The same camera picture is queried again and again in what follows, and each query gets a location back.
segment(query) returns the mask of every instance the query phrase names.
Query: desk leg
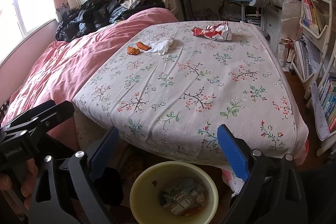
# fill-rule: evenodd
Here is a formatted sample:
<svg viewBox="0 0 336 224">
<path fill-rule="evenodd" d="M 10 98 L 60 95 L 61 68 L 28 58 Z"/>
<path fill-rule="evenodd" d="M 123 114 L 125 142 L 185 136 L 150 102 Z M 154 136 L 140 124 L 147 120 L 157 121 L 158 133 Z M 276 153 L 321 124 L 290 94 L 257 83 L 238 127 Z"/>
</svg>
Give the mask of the desk leg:
<svg viewBox="0 0 336 224">
<path fill-rule="evenodd" d="M 190 0 L 180 0 L 182 6 L 183 17 L 185 21 L 193 20 L 193 9 Z"/>
</svg>

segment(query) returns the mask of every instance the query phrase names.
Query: pink wall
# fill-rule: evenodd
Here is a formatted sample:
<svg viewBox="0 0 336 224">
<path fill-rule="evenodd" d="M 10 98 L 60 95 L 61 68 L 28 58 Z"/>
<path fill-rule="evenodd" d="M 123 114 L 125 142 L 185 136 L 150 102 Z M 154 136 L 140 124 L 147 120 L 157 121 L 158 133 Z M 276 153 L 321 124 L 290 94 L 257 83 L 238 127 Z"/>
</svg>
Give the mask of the pink wall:
<svg viewBox="0 0 336 224">
<path fill-rule="evenodd" d="M 23 84 L 35 61 L 55 41 L 58 23 L 48 21 L 33 31 L 0 63 L 0 105 Z"/>
</svg>

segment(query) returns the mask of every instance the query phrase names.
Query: floral tablecloth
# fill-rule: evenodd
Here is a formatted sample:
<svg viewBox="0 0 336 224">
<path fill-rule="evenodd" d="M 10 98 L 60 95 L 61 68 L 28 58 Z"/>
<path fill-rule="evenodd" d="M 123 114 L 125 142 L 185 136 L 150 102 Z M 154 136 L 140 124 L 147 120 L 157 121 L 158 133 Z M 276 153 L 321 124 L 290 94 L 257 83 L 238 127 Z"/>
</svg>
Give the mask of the floral tablecloth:
<svg viewBox="0 0 336 224">
<path fill-rule="evenodd" d="M 266 155 L 296 155 L 308 135 L 278 60 L 259 29 L 229 22 L 232 41 L 194 37 L 216 22 L 154 25 L 132 38 L 90 78 L 73 102 L 90 119 L 119 129 L 129 143 L 168 159 L 213 165 L 237 178 L 219 147 L 226 124 L 235 137 Z M 169 37 L 167 55 L 127 55 L 138 41 Z"/>
</svg>

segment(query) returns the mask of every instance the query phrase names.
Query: pink blanket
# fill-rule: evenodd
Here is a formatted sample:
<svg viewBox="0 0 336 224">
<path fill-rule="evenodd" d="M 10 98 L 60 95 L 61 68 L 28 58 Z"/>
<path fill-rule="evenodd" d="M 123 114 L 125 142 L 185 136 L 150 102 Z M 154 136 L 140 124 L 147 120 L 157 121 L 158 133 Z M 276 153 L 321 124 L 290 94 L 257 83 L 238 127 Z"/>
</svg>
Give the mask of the pink blanket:
<svg viewBox="0 0 336 224">
<path fill-rule="evenodd" d="M 177 22 L 170 11 L 153 8 L 70 43 L 52 42 L 35 62 L 23 85 L 12 95 L 3 124 L 50 99 L 57 104 L 72 101 L 93 73 L 138 32 L 151 25 L 170 22 Z M 79 149 L 74 120 L 64 122 L 49 133 L 70 148 Z"/>
</svg>

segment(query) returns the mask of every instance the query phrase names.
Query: window sill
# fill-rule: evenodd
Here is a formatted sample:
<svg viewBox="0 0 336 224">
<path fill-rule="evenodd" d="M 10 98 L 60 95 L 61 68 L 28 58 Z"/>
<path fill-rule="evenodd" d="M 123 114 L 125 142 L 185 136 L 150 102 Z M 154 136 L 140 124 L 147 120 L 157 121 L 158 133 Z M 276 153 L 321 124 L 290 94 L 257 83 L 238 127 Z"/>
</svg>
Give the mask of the window sill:
<svg viewBox="0 0 336 224">
<path fill-rule="evenodd" d="M 45 27 L 46 25 L 48 25 L 49 23 L 51 23 L 53 20 L 56 19 L 50 19 L 48 20 L 46 23 L 42 24 L 41 26 L 35 27 L 34 29 L 32 29 L 28 35 L 26 37 L 24 37 L 23 39 L 21 39 L 18 44 L 7 54 L 7 56 L 5 56 L 2 60 L 0 60 L 0 69 L 2 67 L 2 65 L 14 54 L 14 52 L 23 44 L 25 43 L 30 37 L 32 37 L 35 33 L 37 33 L 39 30 L 41 30 L 43 27 Z"/>
</svg>

